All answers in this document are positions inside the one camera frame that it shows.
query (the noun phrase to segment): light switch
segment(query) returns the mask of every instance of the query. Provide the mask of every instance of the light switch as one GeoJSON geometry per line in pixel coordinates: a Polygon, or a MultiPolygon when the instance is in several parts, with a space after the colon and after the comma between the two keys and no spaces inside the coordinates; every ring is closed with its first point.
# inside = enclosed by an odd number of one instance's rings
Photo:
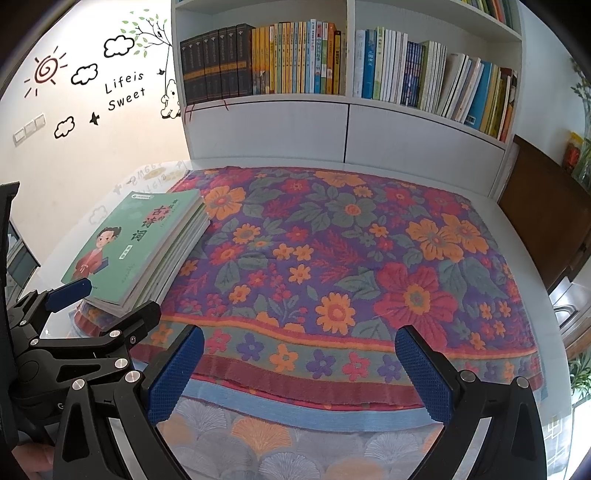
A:
{"type": "Polygon", "coordinates": [[[14,137],[14,144],[20,145],[22,143],[22,141],[25,140],[25,138],[27,137],[27,135],[25,133],[25,129],[21,128],[17,133],[15,133],[13,135],[13,137],[14,137]]]}
{"type": "Polygon", "coordinates": [[[45,126],[45,115],[43,115],[43,113],[35,118],[35,126],[37,127],[37,130],[45,126]]]}
{"type": "Polygon", "coordinates": [[[25,135],[30,136],[35,133],[37,127],[35,127],[35,120],[31,120],[28,124],[25,125],[25,135]]]}

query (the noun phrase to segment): cabinet door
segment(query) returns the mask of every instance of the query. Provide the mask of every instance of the cabinet door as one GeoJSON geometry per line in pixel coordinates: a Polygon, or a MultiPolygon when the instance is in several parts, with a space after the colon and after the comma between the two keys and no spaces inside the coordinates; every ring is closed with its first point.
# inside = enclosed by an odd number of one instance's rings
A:
{"type": "Polygon", "coordinates": [[[267,100],[196,110],[186,131],[192,160],[274,157],[342,163],[346,126],[347,105],[267,100]]]}
{"type": "Polygon", "coordinates": [[[399,171],[488,196],[504,150],[414,115],[351,105],[345,163],[399,171]]]}

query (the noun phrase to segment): shelf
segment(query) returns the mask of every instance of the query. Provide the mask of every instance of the shelf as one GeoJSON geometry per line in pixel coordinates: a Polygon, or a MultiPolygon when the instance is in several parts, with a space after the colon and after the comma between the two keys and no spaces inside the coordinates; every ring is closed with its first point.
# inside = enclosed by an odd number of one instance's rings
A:
{"type": "Polygon", "coordinates": [[[258,4],[268,4],[280,0],[183,0],[175,8],[191,10],[206,15],[215,15],[235,8],[250,7],[258,4]]]}
{"type": "Polygon", "coordinates": [[[489,42],[521,42],[521,35],[460,0],[364,0],[438,18],[489,42]]]}
{"type": "Polygon", "coordinates": [[[349,98],[343,95],[319,95],[319,94],[312,94],[312,93],[273,93],[270,95],[251,95],[247,97],[237,97],[237,98],[229,98],[226,100],[213,100],[211,102],[203,102],[198,103],[196,105],[191,105],[187,108],[186,112],[186,121],[189,120],[189,116],[194,115],[196,112],[215,108],[215,107],[223,107],[223,106],[231,106],[231,105],[238,105],[241,103],[264,103],[264,102],[293,102],[293,101],[302,101],[302,102],[327,102],[327,103],[345,103],[348,105],[360,105],[360,106],[368,106],[373,108],[381,108],[384,110],[390,110],[394,112],[403,113],[404,115],[412,115],[417,116],[420,118],[424,118],[431,122],[436,122],[438,124],[446,125],[447,127],[454,128],[456,130],[462,131],[471,135],[473,137],[477,137],[480,140],[484,140],[495,147],[498,147],[502,150],[506,150],[507,145],[503,142],[497,140],[496,138],[491,137],[490,135],[486,135],[478,130],[475,130],[471,127],[467,127],[460,122],[455,122],[448,118],[444,118],[439,115],[435,115],[433,113],[423,112],[416,108],[404,106],[404,105],[396,105],[395,103],[389,102],[381,102],[378,100],[370,100],[366,98],[349,98]]]}

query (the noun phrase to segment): blue stripe fabric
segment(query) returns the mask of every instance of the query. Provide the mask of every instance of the blue stripe fabric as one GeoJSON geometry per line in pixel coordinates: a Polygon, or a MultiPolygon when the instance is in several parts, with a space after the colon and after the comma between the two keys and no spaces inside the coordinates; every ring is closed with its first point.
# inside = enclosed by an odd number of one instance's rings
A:
{"type": "MultiPolygon", "coordinates": [[[[134,360],[134,365],[136,369],[143,370],[147,364],[134,360]]],[[[274,423],[323,432],[391,432],[435,423],[425,408],[397,411],[319,410],[194,379],[189,380],[183,395],[274,423]]]]}

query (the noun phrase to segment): floral blanket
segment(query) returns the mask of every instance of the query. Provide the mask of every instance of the floral blanket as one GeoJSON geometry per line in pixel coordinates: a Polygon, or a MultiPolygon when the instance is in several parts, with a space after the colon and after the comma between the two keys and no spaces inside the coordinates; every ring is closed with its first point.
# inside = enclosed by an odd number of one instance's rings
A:
{"type": "MultiPolygon", "coordinates": [[[[201,380],[318,408],[413,408],[392,340],[414,325],[458,369],[542,385],[517,285],[467,199],[309,168],[192,171],[173,190],[187,189],[212,225],[138,359],[192,323],[207,339],[201,380]]],[[[111,321],[76,315],[89,334],[111,321]]]]}

